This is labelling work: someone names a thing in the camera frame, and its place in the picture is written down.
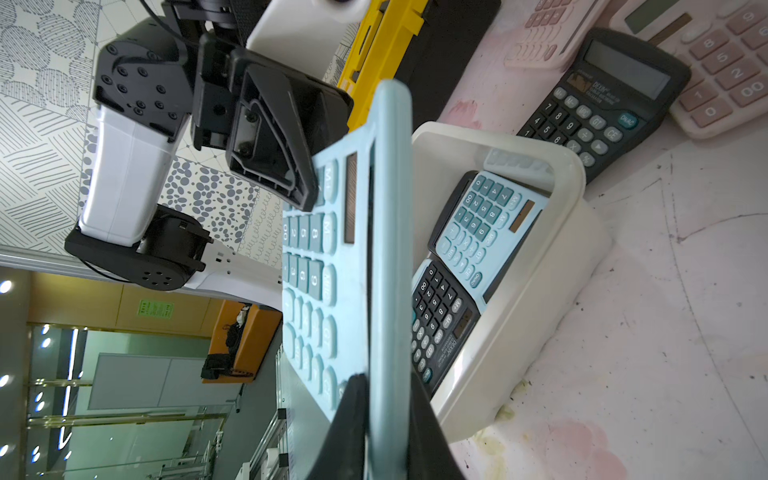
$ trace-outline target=cable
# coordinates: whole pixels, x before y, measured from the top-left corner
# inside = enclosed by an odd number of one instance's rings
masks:
[[[157,22],[157,24],[163,28],[163,30],[165,30],[168,33],[170,33],[171,35],[173,35],[174,38],[176,38],[177,40],[181,40],[187,46],[195,47],[195,48],[197,48],[199,46],[195,41],[187,40],[186,38],[184,38],[181,35],[179,35],[178,33],[176,33],[171,27],[168,26],[167,23],[165,23],[162,20],[160,20],[160,17],[155,15],[154,11],[151,8],[149,8],[149,5],[147,5],[146,0],[139,0],[139,2],[141,3],[141,6],[144,7],[144,10],[147,11],[149,16],[151,16],[152,19],[155,20]]]
[[[81,258],[78,258],[78,260],[80,260],[83,263],[83,265],[87,266],[88,268],[90,268],[94,272],[98,273],[99,275],[103,276],[104,278],[108,278],[109,280],[114,280],[115,282],[120,282],[120,283],[133,283],[130,280],[121,280],[119,278],[114,278],[113,276],[109,276],[106,273],[102,273],[102,272],[96,270],[96,268],[93,265],[91,265],[90,263],[86,262],[85,260],[83,260]]]

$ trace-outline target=number key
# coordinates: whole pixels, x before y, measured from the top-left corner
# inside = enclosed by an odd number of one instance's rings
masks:
[[[720,72],[715,77],[715,81],[723,87],[723,90],[730,90],[742,81],[752,78],[760,73],[760,68],[749,58],[739,60],[726,70]]]
[[[728,105],[728,102],[722,98],[715,98],[711,102],[706,103],[696,109],[691,114],[691,117],[696,122],[696,125],[704,128],[707,125],[713,124],[714,122],[720,120],[723,117],[727,117],[732,113],[733,109],[730,107],[730,105]]]

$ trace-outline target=teal calculator key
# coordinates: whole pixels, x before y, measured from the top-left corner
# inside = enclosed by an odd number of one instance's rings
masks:
[[[484,183],[485,183],[485,177],[483,177],[482,175],[478,175],[477,178],[475,178],[475,182],[472,184],[472,189],[474,191],[480,191]]]
[[[291,217],[289,225],[290,225],[290,239],[288,241],[288,244],[296,248],[299,246],[299,218]]]
[[[478,210],[480,210],[483,200],[484,200],[483,197],[479,195],[475,195],[475,198],[472,199],[472,205],[469,206],[469,209],[472,210],[473,212],[477,212]]]
[[[491,230],[488,232],[488,236],[485,238],[485,241],[483,241],[483,245],[486,247],[490,247],[493,245],[494,240],[496,240],[496,237],[498,236],[498,233],[496,233],[496,230]]]
[[[299,248],[301,250],[310,249],[310,216],[302,215],[299,217]]]
[[[472,288],[477,288],[481,281],[482,273],[476,272],[475,275],[472,276],[472,280],[469,280],[469,286]]]
[[[440,242],[437,244],[437,253],[440,255],[445,255],[448,250],[451,248],[451,240],[448,240],[447,238],[443,237],[440,239]]]
[[[484,223],[478,227],[478,231],[475,232],[475,238],[482,242],[485,240],[485,236],[488,235],[489,231],[491,231],[491,227],[487,223]]]
[[[619,115],[619,125],[626,128],[627,130],[632,130],[637,126],[637,117],[635,117],[633,114],[629,112],[624,112],[623,114]]]
[[[490,178],[489,178],[489,179],[487,179],[487,180],[486,180],[486,181],[483,183],[483,185],[482,185],[482,188],[480,189],[480,194],[481,194],[481,195],[488,195],[488,192],[490,192],[490,191],[491,191],[491,189],[493,188],[493,183],[494,183],[494,181],[493,181],[493,180],[491,180]]]
[[[299,257],[296,255],[290,255],[288,257],[288,270],[288,284],[296,286],[299,277]]]
[[[498,215],[502,212],[502,209],[499,207],[496,207],[495,205],[488,209],[488,215],[485,216],[485,221],[493,225],[496,223],[496,219],[498,219]]]
[[[467,211],[467,213],[464,214],[464,218],[462,218],[462,227],[464,227],[464,228],[469,227],[469,223],[474,218],[475,218],[475,216]]]
[[[323,251],[323,214],[310,217],[310,250],[317,253]]]
[[[456,211],[456,215],[453,216],[453,220],[460,222],[462,221],[462,218],[464,218],[464,214],[467,213],[467,209],[464,207],[459,207]]]
[[[323,293],[323,262],[310,260],[310,287],[309,294],[316,300],[322,299]]]
[[[299,290],[306,293],[308,280],[310,278],[310,260],[304,257],[299,257],[299,280],[296,285]]]
[[[472,221],[469,222],[469,225],[467,226],[467,231],[469,233],[471,233],[472,235],[474,235],[475,231],[480,227],[480,223],[481,223],[481,221],[480,221],[479,218],[477,218],[477,217],[473,218]]]
[[[445,232],[445,236],[448,237],[449,240],[456,240],[456,237],[458,237],[458,232],[462,231],[462,228],[458,225],[458,223],[451,223]]]
[[[511,188],[505,188],[498,195],[498,198],[496,199],[496,203],[498,203],[502,207],[506,207],[507,206],[507,202],[509,202],[509,197],[511,197],[511,196],[512,196],[512,189]]]
[[[493,187],[491,188],[491,190],[488,191],[488,199],[490,201],[495,202],[496,198],[502,192],[503,188],[504,188],[504,185],[502,184],[499,184],[499,183],[493,184]]]
[[[478,210],[478,215],[481,218],[485,218],[485,216],[488,215],[488,211],[491,209],[491,205],[493,205],[491,202],[487,200],[484,201]]]
[[[475,199],[475,192],[469,192],[466,197],[464,197],[464,202],[462,205],[469,208],[470,205],[472,205],[472,201]]]

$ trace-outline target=calculator button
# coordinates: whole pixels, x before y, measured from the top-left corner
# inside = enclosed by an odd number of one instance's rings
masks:
[[[717,92],[708,82],[703,82],[680,96],[680,104],[685,111],[692,111],[717,96]]]
[[[567,139],[568,139],[568,137],[567,137],[567,136],[566,136],[564,133],[562,133],[561,131],[559,131],[558,133],[556,133],[556,134],[552,135],[552,136],[549,138],[549,141],[550,141],[550,142],[552,142],[552,143],[553,143],[553,144],[555,144],[555,145],[562,145],[562,144],[564,144],[564,143],[565,143],[565,141],[566,141]]]
[[[579,108],[576,109],[576,115],[587,120],[592,115],[592,109],[587,105],[579,105]]]
[[[697,60],[709,55],[711,52],[717,50],[728,42],[728,35],[718,29],[713,30],[709,34],[700,38],[696,43],[690,46],[690,53]]]
[[[462,272],[462,275],[464,276],[464,280],[469,280],[472,278],[472,275],[475,273],[475,268],[472,265],[467,265],[467,267]]]
[[[568,119],[562,124],[561,128],[567,135],[572,135],[581,125],[576,121],[573,116],[568,117]]]
[[[608,152],[608,146],[601,140],[595,140],[592,142],[592,151],[598,155],[605,155]]]
[[[757,101],[768,95],[768,77],[764,74],[739,84],[730,91],[730,97],[740,107],[746,107],[754,101]]]
[[[680,41],[684,44],[689,44],[692,41],[699,38],[704,32],[712,28],[712,22],[696,23],[688,27],[688,29],[681,35]]]
[[[631,113],[624,112],[619,115],[618,123],[627,130],[632,130],[637,126],[637,117]]]
[[[708,55],[704,61],[701,62],[701,66],[703,66],[704,70],[709,73],[716,74],[718,71],[723,70],[743,56],[744,52],[739,48],[739,45],[736,45],[735,43],[726,43],[714,51],[712,55]]]
[[[512,196],[512,189],[511,188],[505,188],[502,190],[502,192],[498,195],[498,198],[496,199],[496,202],[501,205],[502,207],[507,206],[507,202],[509,202],[509,197]]]
[[[307,258],[299,258],[299,290],[306,293],[307,286],[310,279],[310,260]]]
[[[483,177],[482,175],[478,175],[475,178],[475,181],[472,182],[472,189],[474,191],[480,191],[480,189],[482,188],[484,183],[485,183],[485,177]],[[469,194],[467,195],[467,198],[469,198],[469,201],[472,201],[472,199],[469,197],[469,195],[474,196],[475,194],[473,194],[472,192],[469,192]]]
[[[717,81],[724,90],[730,90],[742,81],[752,78],[758,73],[760,73],[760,68],[757,64],[749,58],[744,58],[717,74],[715,81]]]
[[[491,191],[493,188],[494,181],[490,178],[485,181],[485,183],[482,185],[482,188],[480,189],[481,195],[488,195],[488,192]]]
[[[752,4],[741,12],[735,14],[725,25],[736,35],[741,35],[749,27],[755,25],[765,17],[766,11],[763,6]]]
[[[581,130],[578,131],[578,133],[576,135],[584,143],[587,143],[587,142],[591,141],[594,138],[594,134],[588,128],[582,128]]]
[[[336,270],[333,265],[323,268],[323,303],[332,306],[336,302]]]
[[[482,262],[483,258],[485,258],[485,248],[478,248],[478,252],[472,258],[472,261],[475,263],[480,263]]]
[[[554,125],[549,122],[545,122],[544,126],[541,127],[541,129],[539,129],[538,131],[538,134],[541,135],[541,137],[544,138],[545,140],[551,137],[553,133],[554,133]]]
[[[299,246],[299,218],[291,217],[289,220],[289,225],[290,238],[288,240],[288,244],[293,248],[297,248]]]
[[[741,41],[752,50],[757,50],[768,43],[768,22],[763,21],[750,28],[747,33],[742,35]]]
[[[323,175],[323,196],[326,202],[333,202],[336,198],[336,183],[339,177],[339,165],[335,160],[331,160],[325,166],[325,174]]]
[[[585,167],[591,167],[592,165],[594,165],[594,157],[592,157],[587,152],[584,152],[578,157],[581,159],[581,163],[583,163]]]
[[[621,131],[616,127],[608,127],[603,132],[603,135],[610,141],[616,143],[624,136]]]
[[[696,125],[700,128],[704,128],[732,113],[733,109],[728,105],[728,102],[722,98],[715,98],[694,110],[690,116],[696,122]]]
[[[322,293],[323,262],[310,260],[310,288],[309,294],[315,300],[320,300]]]
[[[498,236],[498,233],[496,233],[496,230],[491,230],[490,232],[488,232],[488,236],[485,238],[482,244],[485,245],[486,247],[490,247],[491,245],[493,245],[493,242],[494,240],[496,240],[497,236]]]
[[[490,223],[491,225],[493,225],[494,223],[496,223],[496,219],[498,218],[498,215],[499,215],[501,212],[502,212],[502,209],[501,209],[501,208],[499,208],[499,207],[496,207],[496,206],[494,205],[494,206],[492,206],[492,207],[491,207],[491,208],[488,210],[488,215],[486,215],[486,216],[485,216],[485,219],[488,221],[488,223]]]
[[[736,10],[746,5],[748,1],[749,0],[731,0],[730,2],[724,3],[723,6],[720,7],[720,10],[717,11],[717,17],[730,17]]]
[[[336,214],[323,216],[323,252],[333,255],[336,251]]]
[[[606,125],[606,121],[604,118],[602,118],[600,115],[595,115],[592,118],[589,119],[589,124],[594,128],[595,130],[602,130],[603,127]]]

